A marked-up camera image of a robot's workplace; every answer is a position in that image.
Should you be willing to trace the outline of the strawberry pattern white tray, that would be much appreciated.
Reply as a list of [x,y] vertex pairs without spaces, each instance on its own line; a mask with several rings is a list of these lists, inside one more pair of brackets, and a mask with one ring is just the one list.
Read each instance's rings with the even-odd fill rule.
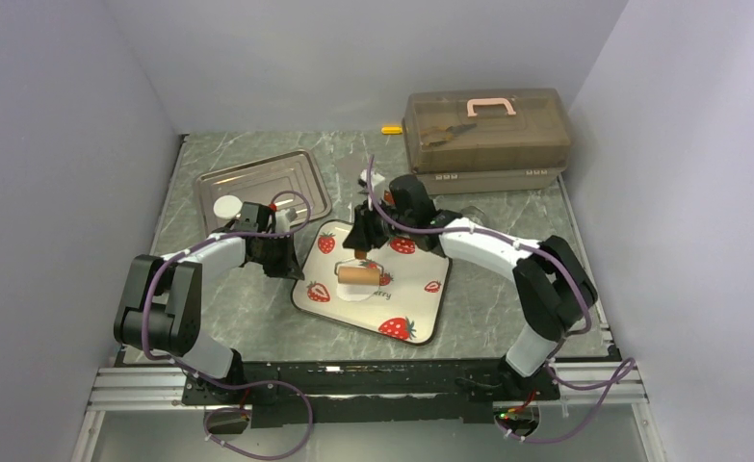
[[350,230],[351,224],[341,220],[319,228],[302,266],[304,279],[292,290],[295,307],[408,344],[427,343],[435,332],[452,262],[419,249],[409,238],[395,237],[368,252],[385,269],[378,291],[367,300],[346,302],[336,294],[333,271],[337,262],[353,254],[343,248]]

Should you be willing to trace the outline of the white dough ball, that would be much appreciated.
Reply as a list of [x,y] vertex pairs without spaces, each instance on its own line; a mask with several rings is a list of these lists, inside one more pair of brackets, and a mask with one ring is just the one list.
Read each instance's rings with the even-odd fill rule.
[[337,283],[336,294],[346,302],[361,302],[370,298],[379,289],[379,285]]

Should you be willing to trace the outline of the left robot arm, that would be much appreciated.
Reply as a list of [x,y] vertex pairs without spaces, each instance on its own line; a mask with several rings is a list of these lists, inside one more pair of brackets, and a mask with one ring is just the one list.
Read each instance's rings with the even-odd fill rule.
[[202,243],[164,256],[139,255],[131,263],[114,322],[117,342],[150,360],[170,360],[207,380],[219,403],[237,401],[246,387],[240,352],[201,328],[206,282],[246,264],[269,278],[301,280],[294,231],[298,213],[275,204],[225,195],[213,205],[224,225]]

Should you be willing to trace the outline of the wooden rolling pin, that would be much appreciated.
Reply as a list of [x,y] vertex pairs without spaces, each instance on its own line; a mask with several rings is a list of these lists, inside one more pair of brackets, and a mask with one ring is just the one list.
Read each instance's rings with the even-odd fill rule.
[[333,272],[339,284],[379,287],[385,269],[370,259],[367,252],[355,250],[350,258],[337,262]]

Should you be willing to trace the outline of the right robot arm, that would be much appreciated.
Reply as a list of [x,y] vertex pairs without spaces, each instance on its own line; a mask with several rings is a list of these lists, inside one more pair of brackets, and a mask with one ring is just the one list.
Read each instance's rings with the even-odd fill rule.
[[419,250],[471,263],[514,284],[525,325],[498,376],[508,398],[524,398],[535,387],[535,375],[565,340],[589,330],[598,293],[565,239],[517,238],[441,209],[412,174],[387,182],[363,170],[357,183],[366,198],[353,210],[344,248],[365,255],[408,238]]

